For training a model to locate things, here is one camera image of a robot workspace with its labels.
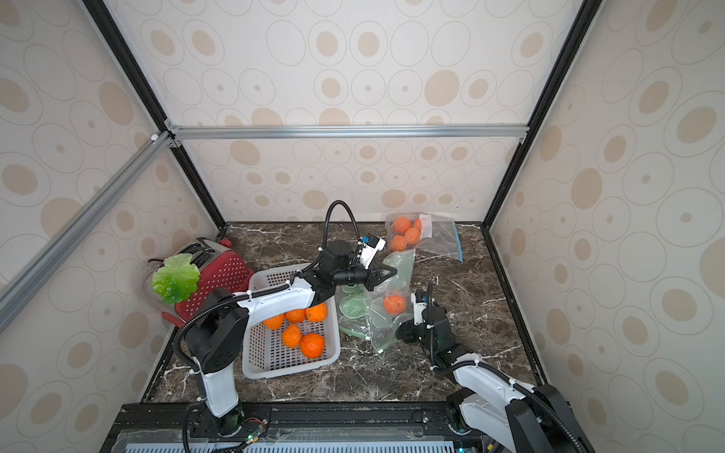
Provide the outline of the green-edged zip-top bag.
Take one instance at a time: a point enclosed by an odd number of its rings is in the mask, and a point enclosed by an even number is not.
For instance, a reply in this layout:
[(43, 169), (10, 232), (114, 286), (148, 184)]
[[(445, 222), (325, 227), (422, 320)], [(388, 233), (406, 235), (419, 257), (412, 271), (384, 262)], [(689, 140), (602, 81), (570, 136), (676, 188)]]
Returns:
[(376, 353), (394, 345), (396, 331), (413, 319), (411, 281), (415, 267), (415, 251), (393, 252), (382, 264), (396, 269), (396, 275), (375, 288), (367, 304), (369, 339)]

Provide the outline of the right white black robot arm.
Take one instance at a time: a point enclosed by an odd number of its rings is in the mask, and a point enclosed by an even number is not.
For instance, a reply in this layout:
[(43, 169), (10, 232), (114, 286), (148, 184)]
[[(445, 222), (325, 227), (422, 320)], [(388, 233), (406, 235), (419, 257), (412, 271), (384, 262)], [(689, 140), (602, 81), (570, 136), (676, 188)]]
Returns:
[(459, 343), (432, 285), (408, 297), (413, 317), (396, 330), (419, 344), (432, 372), (464, 388), (449, 398), (455, 432), (479, 430), (511, 452), (592, 452), (569, 403), (552, 385), (515, 379)]

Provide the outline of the orange taken out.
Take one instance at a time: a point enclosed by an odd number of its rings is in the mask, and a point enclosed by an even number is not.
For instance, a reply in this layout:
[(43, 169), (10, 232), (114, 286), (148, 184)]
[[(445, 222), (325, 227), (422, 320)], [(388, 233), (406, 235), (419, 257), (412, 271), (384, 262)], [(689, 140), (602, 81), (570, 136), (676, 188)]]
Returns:
[(307, 320), (311, 323), (321, 323), (328, 316), (328, 306), (326, 303), (320, 303), (306, 310)]
[(325, 352), (325, 338), (316, 333), (305, 335), (300, 342), (300, 352), (308, 359), (319, 359)]
[(398, 316), (406, 310), (407, 299), (400, 294), (390, 294), (383, 298), (383, 307), (387, 314)]
[(292, 324), (281, 334), (283, 345), (290, 349), (296, 349), (300, 346), (303, 335), (296, 324)]
[(305, 310), (287, 311), (285, 313), (286, 320), (291, 324), (299, 324), (306, 320), (307, 313)]

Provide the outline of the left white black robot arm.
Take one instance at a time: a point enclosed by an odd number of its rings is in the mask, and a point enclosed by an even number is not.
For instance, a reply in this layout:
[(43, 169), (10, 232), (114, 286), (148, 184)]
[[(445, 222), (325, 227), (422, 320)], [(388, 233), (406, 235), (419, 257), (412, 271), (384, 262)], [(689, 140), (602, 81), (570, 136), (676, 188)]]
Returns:
[[(356, 242), (328, 239), (333, 210), (346, 210)], [(206, 308), (176, 334), (175, 354), (197, 376), (200, 398), (212, 416), (223, 419), (240, 406), (233, 363), (242, 351), (251, 328), (277, 315), (316, 307), (331, 299), (340, 286), (360, 284), (369, 292), (396, 275), (396, 269), (375, 264), (385, 241), (360, 234), (349, 205), (330, 204), (325, 217), (321, 247), (312, 263), (294, 271), (283, 284), (261, 290), (231, 293), (214, 290)]]

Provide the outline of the green zip-top bag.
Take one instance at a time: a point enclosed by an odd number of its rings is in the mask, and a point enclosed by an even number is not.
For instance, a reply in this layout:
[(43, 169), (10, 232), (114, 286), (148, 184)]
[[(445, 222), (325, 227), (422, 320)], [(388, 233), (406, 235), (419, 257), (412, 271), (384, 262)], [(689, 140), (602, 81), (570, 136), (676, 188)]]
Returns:
[(364, 285), (338, 287), (335, 293), (335, 307), (339, 330), (354, 338), (370, 340), (369, 303), (370, 296)]

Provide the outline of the clear zip-top bag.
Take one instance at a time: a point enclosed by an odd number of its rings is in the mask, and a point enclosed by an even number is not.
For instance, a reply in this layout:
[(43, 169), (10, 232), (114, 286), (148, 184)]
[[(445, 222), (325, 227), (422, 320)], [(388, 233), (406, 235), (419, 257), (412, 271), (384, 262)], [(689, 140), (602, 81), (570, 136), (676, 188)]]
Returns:
[(461, 239), (450, 216), (438, 213), (392, 213), (385, 219), (390, 252), (423, 250), (435, 256), (464, 261)]

